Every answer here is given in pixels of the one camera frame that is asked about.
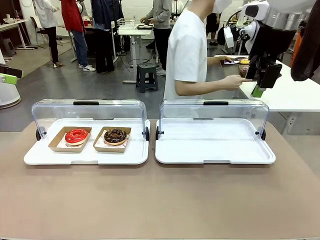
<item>cardboard donut box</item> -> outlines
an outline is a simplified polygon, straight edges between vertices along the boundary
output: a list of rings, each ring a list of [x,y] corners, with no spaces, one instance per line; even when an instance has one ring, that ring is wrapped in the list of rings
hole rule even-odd
[[[58,144],[61,142],[61,140],[63,139],[65,134],[69,133],[70,131],[72,131],[74,129],[83,129],[88,132],[88,136],[86,137],[84,143],[80,147],[72,147],[72,146],[71,147],[67,147],[67,146],[66,147],[58,147]],[[92,127],[64,126],[58,132],[58,134],[54,137],[54,139],[50,142],[48,147],[52,151],[58,152],[58,153],[81,153],[90,138],[91,130],[92,130]]]
[[[99,141],[99,139],[104,138],[103,133],[104,131],[108,131],[111,129],[122,129],[126,132],[126,141],[119,145],[119,146],[112,146],[112,145],[108,145],[106,143],[101,144],[103,147],[100,146],[96,146],[96,143]],[[96,137],[94,143],[93,143],[93,147],[95,148],[95,150],[97,152],[112,152],[112,153],[124,153],[126,151],[126,147],[129,141],[129,137],[131,134],[131,127],[112,127],[112,126],[104,126],[101,131],[99,132],[98,136]]]

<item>black wheel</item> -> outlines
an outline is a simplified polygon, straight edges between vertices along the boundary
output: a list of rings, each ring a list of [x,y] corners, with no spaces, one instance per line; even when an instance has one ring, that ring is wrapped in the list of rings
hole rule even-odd
[[[155,140],[159,140],[159,126],[156,127]]]
[[[150,140],[149,128],[147,126],[145,127],[145,140],[147,140],[148,142]]]
[[[41,139],[41,135],[40,135],[40,132],[38,129],[36,129],[36,131],[35,131],[35,138],[37,141],[40,141],[40,139]]]
[[[261,134],[261,139],[262,139],[263,141],[265,141],[265,140],[266,140],[266,136],[267,136],[266,130],[263,129],[263,132],[262,132],[262,134]]]

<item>plastic display case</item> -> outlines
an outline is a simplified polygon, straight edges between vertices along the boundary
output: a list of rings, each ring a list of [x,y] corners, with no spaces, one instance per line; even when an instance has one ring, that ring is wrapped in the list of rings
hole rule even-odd
[[[148,158],[150,122],[138,100],[53,100],[32,106],[37,142],[24,157],[28,165],[138,165]],[[79,152],[55,152],[49,144],[64,127],[92,128]],[[124,153],[99,152],[94,142],[104,127],[131,128]]]
[[[272,164],[264,141],[269,108],[259,100],[164,101],[155,157],[164,164]]]

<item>clear plastic lid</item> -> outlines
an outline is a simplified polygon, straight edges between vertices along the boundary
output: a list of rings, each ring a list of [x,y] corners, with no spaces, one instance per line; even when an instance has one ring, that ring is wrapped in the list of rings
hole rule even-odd
[[[269,112],[269,107],[260,100],[164,100],[160,106],[159,137],[165,135],[166,129],[172,129],[172,120],[193,119],[198,124],[216,119],[240,119],[250,122],[253,135],[261,138]]]
[[[139,100],[44,99],[35,103],[31,111],[41,138],[61,119],[135,119],[141,121],[141,132],[146,134],[147,109]]]

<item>hand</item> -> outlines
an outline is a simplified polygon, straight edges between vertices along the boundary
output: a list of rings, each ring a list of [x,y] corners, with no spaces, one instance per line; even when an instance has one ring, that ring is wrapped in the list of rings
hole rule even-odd
[[[229,63],[232,62],[232,58],[228,57],[228,56],[216,56],[216,59],[219,61],[219,62],[222,62],[222,61],[227,61]]]
[[[228,91],[237,90],[242,85],[242,83],[245,82],[252,82],[252,80],[243,78],[240,75],[230,75],[222,80],[219,80],[221,88]]]
[[[146,17],[144,16],[140,19],[140,22],[143,24],[145,20],[146,20]]]
[[[155,19],[154,18],[150,18],[149,22],[150,22],[150,24],[154,24],[155,23]]]

